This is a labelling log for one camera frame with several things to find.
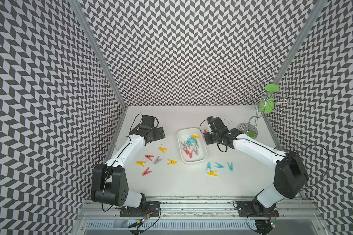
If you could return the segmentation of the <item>red clothespin group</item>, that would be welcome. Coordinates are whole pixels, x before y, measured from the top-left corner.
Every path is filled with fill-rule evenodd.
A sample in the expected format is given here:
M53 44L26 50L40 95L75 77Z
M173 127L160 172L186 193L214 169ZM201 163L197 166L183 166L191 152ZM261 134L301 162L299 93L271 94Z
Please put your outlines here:
M184 149L184 148L183 148L182 150L185 152L186 155L189 155L189 154L190 154L189 151L188 151L188 149Z

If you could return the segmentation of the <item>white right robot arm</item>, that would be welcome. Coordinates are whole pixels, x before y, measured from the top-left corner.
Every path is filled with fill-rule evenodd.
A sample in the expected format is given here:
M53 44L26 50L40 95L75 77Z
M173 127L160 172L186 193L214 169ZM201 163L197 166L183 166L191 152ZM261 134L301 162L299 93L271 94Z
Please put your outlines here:
M256 216L270 213L279 201L293 199L308 181L308 173L301 156L295 152L284 152L268 147L242 131L229 130L219 117L208 117L210 131L205 133L207 145L223 145L248 154L274 172L273 183L259 192L251 201L250 210Z

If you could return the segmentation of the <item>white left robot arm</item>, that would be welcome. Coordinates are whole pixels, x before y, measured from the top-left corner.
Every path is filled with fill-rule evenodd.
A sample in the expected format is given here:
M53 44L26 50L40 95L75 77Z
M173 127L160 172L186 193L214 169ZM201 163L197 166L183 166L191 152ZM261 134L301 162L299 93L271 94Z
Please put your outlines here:
M125 167L147 144L165 138L163 128L158 125L156 117L142 115L139 124L131 129L126 142L118 152L106 163L93 168L91 188L93 202L117 207L141 207L143 195L129 189Z

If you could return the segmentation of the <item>white plastic storage box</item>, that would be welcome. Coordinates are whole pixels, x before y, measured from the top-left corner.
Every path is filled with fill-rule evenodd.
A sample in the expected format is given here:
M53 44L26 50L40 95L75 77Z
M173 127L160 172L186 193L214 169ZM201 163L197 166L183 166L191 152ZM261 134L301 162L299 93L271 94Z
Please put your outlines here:
M186 164L203 162L208 157L202 133L198 128L182 129L177 134L181 159Z

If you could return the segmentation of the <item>clear drinking glass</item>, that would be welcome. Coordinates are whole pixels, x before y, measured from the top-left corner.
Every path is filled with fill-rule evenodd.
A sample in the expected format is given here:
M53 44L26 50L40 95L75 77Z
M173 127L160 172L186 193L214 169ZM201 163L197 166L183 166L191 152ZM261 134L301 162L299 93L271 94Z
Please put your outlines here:
M126 141L127 138L118 139L114 145L115 150L119 151L126 144Z

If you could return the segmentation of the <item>chrome green jewelry stand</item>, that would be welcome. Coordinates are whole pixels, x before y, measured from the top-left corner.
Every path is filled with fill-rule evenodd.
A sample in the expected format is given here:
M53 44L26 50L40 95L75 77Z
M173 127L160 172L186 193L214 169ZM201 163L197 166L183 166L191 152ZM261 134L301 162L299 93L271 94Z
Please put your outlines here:
M244 134L252 139L256 139L258 136L258 121L261 117L272 112L276 112L276 105L289 104L293 101L292 98L276 98L280 87L276 84L267 84L264 87L265 93L262 97L254 96L258 102L254 105L256 114L249 118L247 122L242 122L237 125L237 129L242 131Z

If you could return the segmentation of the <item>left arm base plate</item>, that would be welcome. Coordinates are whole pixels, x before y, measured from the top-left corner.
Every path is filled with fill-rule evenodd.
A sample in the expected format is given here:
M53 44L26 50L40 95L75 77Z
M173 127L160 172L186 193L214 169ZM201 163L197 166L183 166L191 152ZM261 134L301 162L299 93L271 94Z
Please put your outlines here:
M160 201L150 201L142 203L139 207L123 207L120 211L120 217L144 217L146 213L151 217L159 217L161 210Z

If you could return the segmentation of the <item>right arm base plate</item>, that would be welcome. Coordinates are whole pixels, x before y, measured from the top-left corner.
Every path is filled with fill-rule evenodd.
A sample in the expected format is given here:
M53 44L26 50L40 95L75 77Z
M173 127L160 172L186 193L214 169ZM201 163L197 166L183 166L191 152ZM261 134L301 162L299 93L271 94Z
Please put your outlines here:
M236 207L239 216L242 218L261 217L271 219L279 217L279 212L275 204L270 208L265 208L261 204L252 201L235 201L233 204Z

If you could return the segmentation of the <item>aluminium front rail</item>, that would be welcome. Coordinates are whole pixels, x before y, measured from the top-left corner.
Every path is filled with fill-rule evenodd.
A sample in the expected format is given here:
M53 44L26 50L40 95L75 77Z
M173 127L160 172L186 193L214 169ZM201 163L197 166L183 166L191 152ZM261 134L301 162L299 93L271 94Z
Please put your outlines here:
M234 207L236 201L251 201L248 196L148 196L147 201L159 201L163 219L237 219L240 209ZM322 220L323 215L312 200L284 199L276 204L272 215L278 219ZM87 219L120 219L120 210L111 208L103 212L101 204L85 201L77 220Z

